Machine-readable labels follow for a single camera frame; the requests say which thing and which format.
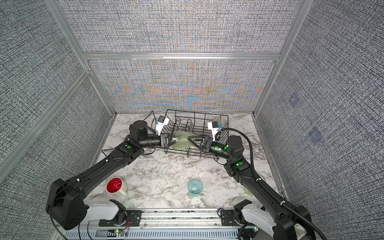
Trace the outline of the green transparent cup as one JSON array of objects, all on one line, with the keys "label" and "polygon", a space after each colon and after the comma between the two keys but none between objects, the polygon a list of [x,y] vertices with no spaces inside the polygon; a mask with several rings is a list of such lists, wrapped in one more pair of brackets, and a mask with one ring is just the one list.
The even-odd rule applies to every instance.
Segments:
[{"label": "green transparent cup", "polygon": [[189,136],[195,136],[193,133],[188,132],[182,132],[182,131],[176,131],[173,133],[173,136],[176,136],[179,138],[179,141],[173,145],[173,148],[176,150],[182,150],[187,149],[190,147],[193,147],[193,144],[188,141]]}]

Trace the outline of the black wire dish rack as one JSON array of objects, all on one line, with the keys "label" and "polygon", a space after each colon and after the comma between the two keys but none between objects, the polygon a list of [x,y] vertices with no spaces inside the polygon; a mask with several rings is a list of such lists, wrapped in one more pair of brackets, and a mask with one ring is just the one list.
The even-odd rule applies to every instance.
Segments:
[{"label": "black wire dish rack", "polygon": [[[162,113],[161,116],[164,116],[170,119],[168,125],[164,126],[162,133],[173,135],[176,131],[193,133],[195,136],[210,136],[211,131],[208,130],[208,122],[212,122],[213,118],[216,116],[220,116],[223,121],[222,128],[227,128],[229,126],[229,116],[223,114],[207,114],[200,112],[188,112],[188,111],[179,111],[179,110],[166,110],[165,113]],[[199,157],[199,158],[210,158],[215,161],[219,159],[219,157],[214,156],[210,153],[202,153],[201,150],[196,148],[195,146],[176,150],[173,146],[164,149],[165,153],[179,154],[191,157]]]}]

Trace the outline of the teal transparent cup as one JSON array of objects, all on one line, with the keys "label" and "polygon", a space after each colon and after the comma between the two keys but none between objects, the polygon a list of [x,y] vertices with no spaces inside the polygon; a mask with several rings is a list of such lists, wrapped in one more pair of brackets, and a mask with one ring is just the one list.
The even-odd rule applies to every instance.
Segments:
[{"label": "teal transparent cup", "polygon": [[197,197],[203,191],[203,183],[198,179],[192,179],[188,183],[188,190],[192,197]]}]

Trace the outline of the pale frosted tall cup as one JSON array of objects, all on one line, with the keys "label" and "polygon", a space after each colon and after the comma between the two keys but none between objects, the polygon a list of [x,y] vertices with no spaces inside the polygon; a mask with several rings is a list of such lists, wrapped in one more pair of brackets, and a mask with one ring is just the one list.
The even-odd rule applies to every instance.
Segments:
[{"label": "pale frosted tall cup", "polygon": [[222,118],[220,116],[214,117],[212,122],[217,122],[219,128],[221,128],[223,125],[223,121],[222,121]]}]

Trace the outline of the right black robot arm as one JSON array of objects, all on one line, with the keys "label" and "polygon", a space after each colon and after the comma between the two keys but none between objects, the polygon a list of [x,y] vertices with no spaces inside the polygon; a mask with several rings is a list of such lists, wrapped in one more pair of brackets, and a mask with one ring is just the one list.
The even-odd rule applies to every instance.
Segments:
[{"label": "right black robot arm", "polygon": [[287,209],[293,205],[272,189],[247,162],[241,137],[229,136],[224,144],[209,136],[191,136],[188,140],[201,152],[226,159],[224,167],[228,175],[248,189],[266,208],[263,212],[250,201],[242,201],[235,208],[239,221],[255,225],[275,240],[316,239],[314,229]]}]

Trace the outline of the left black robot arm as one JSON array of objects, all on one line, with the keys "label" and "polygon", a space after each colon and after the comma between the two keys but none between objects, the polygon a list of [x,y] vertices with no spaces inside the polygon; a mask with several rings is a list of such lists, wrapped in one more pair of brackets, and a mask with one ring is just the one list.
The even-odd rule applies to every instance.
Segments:
[{"label": "left black robot arm", "polygon": [[84,220],[89,221],[93,213],[96,220],[111,221],[117,226],[126,224],[126,208],[117,200],[108,202],[113,211],[97,211],[84,202],[85,198],[101,182],[141,156],[144,149],[167,149],[175,144],[175,136],[157,132],[145,121],[134,122],[129,130],[124,141],[103,160],[77,176],[66,181],[57,179],[51,184],[46,212],[64,230],[71,230]]}]

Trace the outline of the light green glass cup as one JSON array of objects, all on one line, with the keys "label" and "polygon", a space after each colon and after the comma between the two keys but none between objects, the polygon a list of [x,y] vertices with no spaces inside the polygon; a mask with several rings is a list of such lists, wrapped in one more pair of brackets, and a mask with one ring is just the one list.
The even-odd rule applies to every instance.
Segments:
[{"label": "light green glass cup", "polygon": [[[265,178],[263,175],[260,175],[260,178],[265,181]],[[253,196],[253,194],[251,193],[251,191],[249,189],[247,189],[246,187],[244,187],[244,192],[245,194],[249,195],[249,196]]]}]

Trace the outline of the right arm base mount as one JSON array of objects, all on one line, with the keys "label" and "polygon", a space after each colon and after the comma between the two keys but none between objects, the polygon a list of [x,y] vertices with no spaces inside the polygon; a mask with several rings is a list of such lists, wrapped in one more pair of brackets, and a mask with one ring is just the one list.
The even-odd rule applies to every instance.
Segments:
[{"label": "right arm base mount", "polygon": [[236,204],[233,209],[218,209],[217,214],[222,222],[222,226],[243,226],[247,221],[242,214],[242,210],[246,205],[251,204],[250,200],[243,200]]}]

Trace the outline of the aluminium front rail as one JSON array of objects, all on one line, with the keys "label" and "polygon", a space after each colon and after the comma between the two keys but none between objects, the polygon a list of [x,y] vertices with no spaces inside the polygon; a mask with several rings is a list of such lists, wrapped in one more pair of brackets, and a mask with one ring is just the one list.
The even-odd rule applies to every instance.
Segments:
[{"label": "aluminium front rail", "polygon": [[[82,222],[87,221],[100,221],[100,220],[110,220],[113,215],[116,213],[117,208],[115,207],[106,207],[97,205],[95,208],[85,208],[85,209],[75,209],[72,212],[68,211],[61,211],[59,208],[53,208],[47,210],[47,213],[49,216],[59,223],[60,226],[62,226],[65,230],[71,230],[78,226]],[[268,229],[272,229],[273,226],[279,221],[282,220],[284,217],[288,217],[289,220],[292,220],[294,222],[299,222],[300,219],[297,215],[290,213],[290,214],[280,214],[278,217],[274,220],[269,213],[255,208],[253,205],[249,204],[246,205],[243,210],[242,214],[245,217],[245,220],[249,223],[256,223],[263,226],[267,226]],[[212,218],[216,218],[218,216],[217,213],[209,213],[208,209],[194,209],[194,210],[187,210],[187,209],[180,209],[176,211],[166,211],[165,209],[161,209],[160,211],[143,211],[142,213],[142,219],[160,219],[160,220],[208,220]]]}]

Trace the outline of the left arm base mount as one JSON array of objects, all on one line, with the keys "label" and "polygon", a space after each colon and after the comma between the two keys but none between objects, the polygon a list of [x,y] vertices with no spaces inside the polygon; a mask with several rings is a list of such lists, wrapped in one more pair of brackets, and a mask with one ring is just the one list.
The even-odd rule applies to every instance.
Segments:
[{"label": "left arm base mount", "polygon": [[138,227],[140,225],[143,211],[127,210],[117,200],[109,200],[109,203],[117,208],[117,211],[110,220],[100,220],[99,227]]}]

